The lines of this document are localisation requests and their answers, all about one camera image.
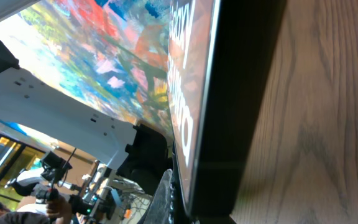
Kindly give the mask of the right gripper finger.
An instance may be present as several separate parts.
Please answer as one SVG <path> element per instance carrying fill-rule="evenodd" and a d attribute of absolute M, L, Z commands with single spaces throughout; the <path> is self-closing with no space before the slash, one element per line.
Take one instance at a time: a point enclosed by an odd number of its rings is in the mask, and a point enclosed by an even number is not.
<path fill-rule="evenodd" d="M 152 201 L 138 224 L 174 224 L 172 177 L 171 169 L 163 173 Z"/>

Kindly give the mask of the Galaxy S25 Ultra smartphone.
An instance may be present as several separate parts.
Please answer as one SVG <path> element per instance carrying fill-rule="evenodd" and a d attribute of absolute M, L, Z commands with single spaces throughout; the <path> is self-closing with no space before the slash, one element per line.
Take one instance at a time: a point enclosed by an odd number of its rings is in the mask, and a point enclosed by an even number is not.
<path fill-rule="evenodd" d="M 285 5 L 170 3 L 167 96 L 189 217 L 225 217 L 234 208 Z"/>

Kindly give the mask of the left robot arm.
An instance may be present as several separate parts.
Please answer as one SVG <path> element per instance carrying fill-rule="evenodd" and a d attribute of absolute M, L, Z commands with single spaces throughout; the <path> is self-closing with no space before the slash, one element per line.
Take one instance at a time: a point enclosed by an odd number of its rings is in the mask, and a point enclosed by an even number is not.
<path fill-rule="evenodd" d="M 154 194 L 172 168 L 165 136 L 112 118 L 48 86 L 0 41 L 0 120 L 22 124 L 87 152 Z"/>

